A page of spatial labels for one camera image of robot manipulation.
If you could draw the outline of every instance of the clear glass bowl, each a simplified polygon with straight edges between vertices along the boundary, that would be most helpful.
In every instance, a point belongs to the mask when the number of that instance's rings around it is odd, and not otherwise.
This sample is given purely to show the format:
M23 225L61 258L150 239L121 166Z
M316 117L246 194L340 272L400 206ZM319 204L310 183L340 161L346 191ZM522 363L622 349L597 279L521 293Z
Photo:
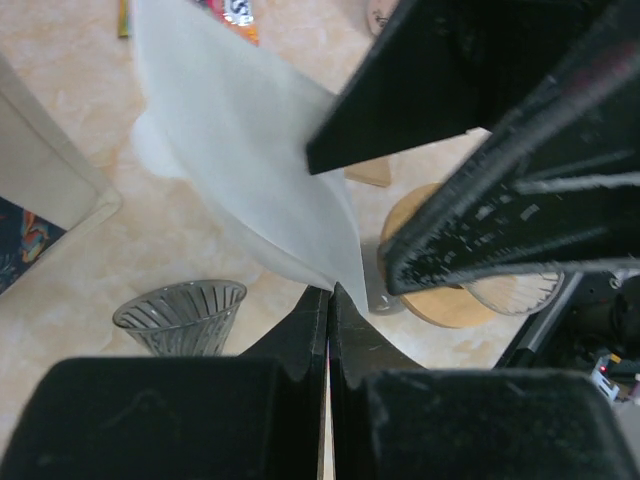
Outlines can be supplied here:
M125 303L113 323L156 356L220 355L246 295L228 280L179 283Z

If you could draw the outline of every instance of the glass rim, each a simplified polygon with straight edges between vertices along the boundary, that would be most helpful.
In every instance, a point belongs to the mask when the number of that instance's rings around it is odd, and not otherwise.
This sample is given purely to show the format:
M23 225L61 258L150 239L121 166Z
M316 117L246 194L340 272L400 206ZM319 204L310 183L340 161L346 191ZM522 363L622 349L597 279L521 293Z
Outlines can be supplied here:
M134 305L138 304L141 301L144 301L145 298L147 297L157 297L158 294L165 292L169 289L178 289L181 287L187 287L187 286L194 286L194 285L198 285L198 284L204 284L204 285L208 285L208 286L220 286L220 285L225 285L225 286L232 286L232 287L236 287L237 289L240 290L240 295L238 296L238 298L236 298L235 302L233 302L232 305L228 306L227 308L224 308L222 310L220 310L219 312L216 312L212 315L207 315L204 317L198 317L192 321L190 321L189 323L185 323L182 325L168 325L166 327L128 327L126 325L121 325L119 323L119 321L121 320L121 316L123 313L125 313L126 310L129 310L131 307L133 307ZM156 290L152 290L148 293L145 293L143 295L140 295L136 298L134 298L133 300L129 300L128 302L124 303L122 306L120 306L113 314L113 316L111 317L111 321L112 323L117 327L120 328L126 332L139 332L139 333L144 333L144 332L149 332L149 333L155 333L155 332L162 332L162 331L166 331L166 330L178 330L180 328L187 328L187 327L191 327L193 325L197 325L199 323L202 323L204 321L207 320L211 320L213 318L219 317L221 315L228 315L229 312L231 312L234 309L237 309L240 306L240 303L246 298L247 296L247 287L245 285L243 285L240 282L236 282L233 280L193 280L193 281L189 281L189 282L180 282L180 283L174 283L172 285L167 285L165 287L161 287L161 288L157 288Z

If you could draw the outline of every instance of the wooden lid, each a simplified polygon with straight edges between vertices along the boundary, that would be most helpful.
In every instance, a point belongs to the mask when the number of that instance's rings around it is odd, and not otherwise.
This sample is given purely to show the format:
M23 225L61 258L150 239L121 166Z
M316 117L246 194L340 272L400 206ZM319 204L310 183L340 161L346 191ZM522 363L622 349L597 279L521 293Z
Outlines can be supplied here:
M438 183L419 187L396 203L384 222L381 242L391 238L439 187ZM402 295L400 299L413 314L439 327L474 327L496 316L465 289L435 288Z

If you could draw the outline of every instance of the white napkin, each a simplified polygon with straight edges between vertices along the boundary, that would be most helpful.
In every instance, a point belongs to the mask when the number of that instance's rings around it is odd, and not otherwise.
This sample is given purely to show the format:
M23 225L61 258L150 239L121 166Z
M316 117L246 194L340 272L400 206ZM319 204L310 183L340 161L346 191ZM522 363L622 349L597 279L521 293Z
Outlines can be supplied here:
M136 0L148 109L132 140L152 171L186 176L226 231L270 270L367 311L342 171L310 176L304 145L333 96L186 0Z

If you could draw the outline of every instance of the beige countertop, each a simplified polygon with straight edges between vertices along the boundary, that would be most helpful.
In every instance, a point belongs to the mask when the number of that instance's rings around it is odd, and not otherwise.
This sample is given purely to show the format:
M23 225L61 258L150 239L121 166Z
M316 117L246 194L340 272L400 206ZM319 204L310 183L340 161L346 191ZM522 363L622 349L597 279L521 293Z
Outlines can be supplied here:
M116 38L116 0L2 3L0 50L124 204L0 297L0 452L52 364L71 356L143 353L111 324L113 311L134 296L183 280L244 282L249 295L226 348L234 354L283 318L304 289L235 247L187 183L154 177L138 163L128 136L143 100L128 42ZM260 48L337 92L372 41L365 7L365 0L255 0ZM406 193L446 178L482 135L393 156L387 189L350 183L362 238L380 234ZM416 361L439 368L491 367L522 324L496 316L480 327L448 330L408 311L369 320Z

